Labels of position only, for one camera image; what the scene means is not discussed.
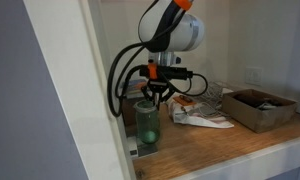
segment wooden shelf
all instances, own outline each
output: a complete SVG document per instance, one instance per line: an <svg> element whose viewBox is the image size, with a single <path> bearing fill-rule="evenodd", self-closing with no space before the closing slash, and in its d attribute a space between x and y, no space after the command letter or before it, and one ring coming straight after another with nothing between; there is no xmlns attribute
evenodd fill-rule
<svg viewBox="0 0 300 180"><path fill-rule="evenodd" d="M170 179L300 137L300 115L282 127L256 134L238 122L230 129L175 124L160 110L158 153L133 161L143 179Z"/></svg>

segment electrical outlet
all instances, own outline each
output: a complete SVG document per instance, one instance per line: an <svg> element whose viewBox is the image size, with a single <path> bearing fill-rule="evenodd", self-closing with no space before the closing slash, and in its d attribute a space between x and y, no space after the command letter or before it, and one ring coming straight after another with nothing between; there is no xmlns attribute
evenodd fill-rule
<svg viewBox="0 0 300 180"><path fill-rule="evenodd" d="M246 67L245 83L261 86L263 69L258 67Z"/></svg>

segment cardboard box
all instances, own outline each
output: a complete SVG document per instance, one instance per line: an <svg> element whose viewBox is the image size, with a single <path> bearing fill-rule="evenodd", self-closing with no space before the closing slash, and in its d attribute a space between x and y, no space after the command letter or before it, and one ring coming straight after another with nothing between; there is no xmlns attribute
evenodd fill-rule
<svg viewBox="0 0 300 180"><path fill-rule="evenodd" d="M258 99L273 99L280 102L282 106L271 110L259 110L235 99L234 96L238 94L249 95ZM294 115L296 107L297 103L294 101L253 89L224 94L222 99L222 111L256 133L275 129L288 122Z"/></svg>

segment paper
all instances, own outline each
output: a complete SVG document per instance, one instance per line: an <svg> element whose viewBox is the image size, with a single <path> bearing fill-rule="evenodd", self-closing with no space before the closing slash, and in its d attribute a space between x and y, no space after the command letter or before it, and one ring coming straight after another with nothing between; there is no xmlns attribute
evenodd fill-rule
<svg viewBox="0 0 300 180"><path fill-rule="evenodd" d="M228 122L223 116L213 118L203 117L200 113L197 113L196 109L198 108L200 108L200 104L195 106L182 106L176 101L171 100L169 102L169 115L173 118L175 123L180 124L212 128L234 127L234 125Z"/></svg>

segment green glass bottle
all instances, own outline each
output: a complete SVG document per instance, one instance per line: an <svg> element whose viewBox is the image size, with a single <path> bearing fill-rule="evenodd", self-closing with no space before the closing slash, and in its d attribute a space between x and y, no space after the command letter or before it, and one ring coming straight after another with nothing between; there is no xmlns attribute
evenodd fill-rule
<svg viewBox="0 0 300 180"><path fill-rule="evenodd" d="M151 101L140 101L134 105L138 138L146 144L153 144L160 137L160 122L156 106Z"/></svg>

